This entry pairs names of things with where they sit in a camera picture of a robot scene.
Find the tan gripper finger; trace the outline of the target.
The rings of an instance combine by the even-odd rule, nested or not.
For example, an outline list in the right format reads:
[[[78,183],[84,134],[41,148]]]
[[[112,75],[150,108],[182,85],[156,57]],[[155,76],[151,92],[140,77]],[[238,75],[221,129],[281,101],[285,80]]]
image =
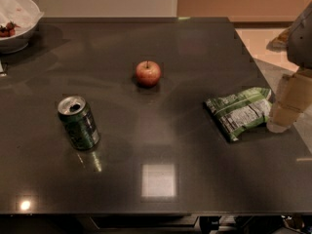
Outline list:
[[[312,69],[299,68],[279,81],[275,101],[266,127],[272,133],[283,133],[312,104]]]

